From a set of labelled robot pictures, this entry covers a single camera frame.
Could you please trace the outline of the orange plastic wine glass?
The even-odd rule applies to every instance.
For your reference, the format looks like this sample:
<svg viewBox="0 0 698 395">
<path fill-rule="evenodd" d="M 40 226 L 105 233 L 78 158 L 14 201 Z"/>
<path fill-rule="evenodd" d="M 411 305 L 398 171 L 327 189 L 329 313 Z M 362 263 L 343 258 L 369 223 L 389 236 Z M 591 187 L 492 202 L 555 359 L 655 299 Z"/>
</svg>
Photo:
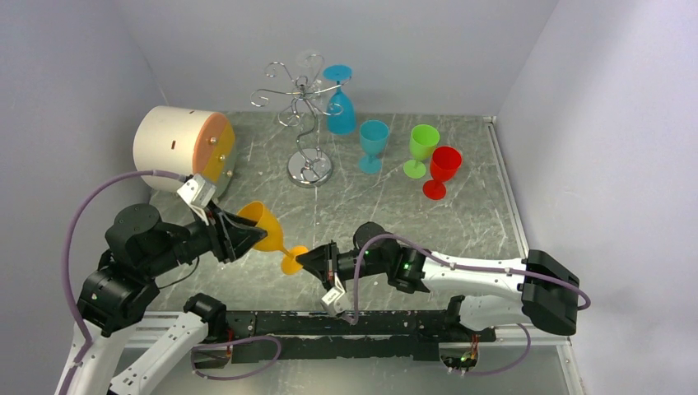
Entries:
<svg viewBox="0 0 698 395">
<path fill-rule="evenodd" d="M 294 275 L 303 269 L 297 258 L 304 253 L 308 253 L 308 248 L 303 245 L 296 245 L 288 249 L 284 243 L 284 232 L 281 224 L 262 202 L 251 202 L 242 207 L 236 215 L 251 220 L 256 227 L 267 232 L 267 235 L 254 245 L 254 249 L 261 252 L 281 252 L 283 258 L 280 268 L 284 274 Z"/>
</svg>

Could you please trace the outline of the light blue plastic goblet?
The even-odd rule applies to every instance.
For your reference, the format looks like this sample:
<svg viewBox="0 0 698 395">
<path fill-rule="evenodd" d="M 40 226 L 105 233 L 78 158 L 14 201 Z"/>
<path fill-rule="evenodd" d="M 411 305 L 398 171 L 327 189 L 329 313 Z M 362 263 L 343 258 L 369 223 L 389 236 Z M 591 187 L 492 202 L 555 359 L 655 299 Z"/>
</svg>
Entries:
<svg viewBox="0 0 698 395">
<path fill-rule="evenodd" d="M 359 129 L 360 147 L 365 155 L 359 161 L 359 168 L 366 174 L 376 174 L 382 162 L 378 155 L 384 150 L 389 138 L 389 127 L 379 120 L 367 120 Z"/>
</svg>

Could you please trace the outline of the blue plastic wine glass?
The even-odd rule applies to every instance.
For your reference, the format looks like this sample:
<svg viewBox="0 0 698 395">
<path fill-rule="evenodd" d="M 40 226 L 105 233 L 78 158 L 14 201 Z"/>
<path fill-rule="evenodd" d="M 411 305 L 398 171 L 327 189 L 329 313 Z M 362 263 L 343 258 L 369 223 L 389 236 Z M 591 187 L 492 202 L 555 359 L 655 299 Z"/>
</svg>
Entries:
<svg viewBox="0 0 698 395">
<path fill-rule="evenodd" d="M 353 103 L 342 87 L 351 80 L 352 70 L 347 65 L 335 64 L 323 71 L 326 80 L 333 81 L 336 88 L 330 97 L 326 112 L 327 128 L 337 135 L 347 135 L 356 129 L 356 115 Z"/>
</svg>

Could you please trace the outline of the clear wine glass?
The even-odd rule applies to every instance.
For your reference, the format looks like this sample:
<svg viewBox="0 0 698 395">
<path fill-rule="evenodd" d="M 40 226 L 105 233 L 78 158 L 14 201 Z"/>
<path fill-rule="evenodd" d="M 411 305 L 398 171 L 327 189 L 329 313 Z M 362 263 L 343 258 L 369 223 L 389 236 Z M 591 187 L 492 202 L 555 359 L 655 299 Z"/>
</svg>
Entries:
<svg viewBox="0 0 698 395">
<path fill-rule="evenodd" d="M 324 57 L 312 49 L 306 49 L 296 55 L 296 64 L 303 69 L 303 75 L 307 78 L 309 86 L 309 103 L 314 107 L 314 112 L 318 115 L 324 115 L 326 104 L 324 93 L 319 93 L 325 88 L 321 78 L 322 71 L 325 68 Z"/>
</svg>

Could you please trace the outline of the green plastic wine glass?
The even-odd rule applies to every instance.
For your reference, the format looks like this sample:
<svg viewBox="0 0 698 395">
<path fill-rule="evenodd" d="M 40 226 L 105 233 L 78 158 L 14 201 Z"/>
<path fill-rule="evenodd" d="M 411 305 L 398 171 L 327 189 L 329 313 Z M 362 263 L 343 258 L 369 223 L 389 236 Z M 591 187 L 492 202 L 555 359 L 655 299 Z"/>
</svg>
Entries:
<svg viewBox="0 0 698 395">
<path fill-rule="evenodd" d="M 418 124 L 411 130 L 409 152 L 411 159 L 403 165 L 404 174 L 420 179 L 426 174 L 426 163 L 440 142 L 440 132 L 428 124 Z"/>
</svg>

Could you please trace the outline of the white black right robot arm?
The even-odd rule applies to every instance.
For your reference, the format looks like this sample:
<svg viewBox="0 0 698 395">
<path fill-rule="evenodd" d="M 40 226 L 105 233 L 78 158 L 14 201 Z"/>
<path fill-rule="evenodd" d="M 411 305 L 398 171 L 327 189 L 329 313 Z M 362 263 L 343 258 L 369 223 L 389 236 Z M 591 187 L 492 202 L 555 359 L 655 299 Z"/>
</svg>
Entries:
<svg viewBox="0 0 698 395">
<path fill-rule="evenodd" d="M 374 222 L 361 225 L 353 243 L 353 250 L 342 253 L 330 242 L 282 264 L 286 274 L 304 270 L 320 280 L 325 312 L 351 325 L 359 321 L 359 301 L 357 293 L 347 294 L 347 283 L 356 290 L 361 278 L 380 274 L 403 293 L 456 297 L 456 311 L 444 319 L 444 330 L 455 341 L 518 323 L 569 337 L 577 332 L 578 312 L 590 306 L 579 278 L 542 250 L 531 249 L 524 258 L 460 258 L 422 248 Z"/>
</svg>

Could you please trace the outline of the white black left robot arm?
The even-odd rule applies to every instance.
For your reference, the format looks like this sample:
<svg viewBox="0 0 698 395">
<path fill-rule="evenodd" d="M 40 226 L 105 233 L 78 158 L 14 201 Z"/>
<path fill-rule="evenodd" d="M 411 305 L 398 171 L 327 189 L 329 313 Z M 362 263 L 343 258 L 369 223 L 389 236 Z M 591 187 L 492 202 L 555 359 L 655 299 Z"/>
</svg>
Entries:
<svg viewBox="0 0 698 395">
<path fill-rule="evenodd" d="M 89 203 L 85 200 L 73 215 L 61 255 L 63 291 L 83 342 L 67 360 L 58 394 L 77 391 L 78 366 L 98 336 L 110 338 L 142 320 L 160 293 L 158 276 L 182 264 L 195 264 L 205 253 L 213 253 L 222 263 L 233 262 L 269 235 L 258 220 L 232 215 L 213 203 L 188 225 L 164 222 L 154 206 L 134 204 L 114 218 L 105 234 L 108 249 L 80 294 L 74 295 L 69 269 L 72 238 Z"/>
</svg>

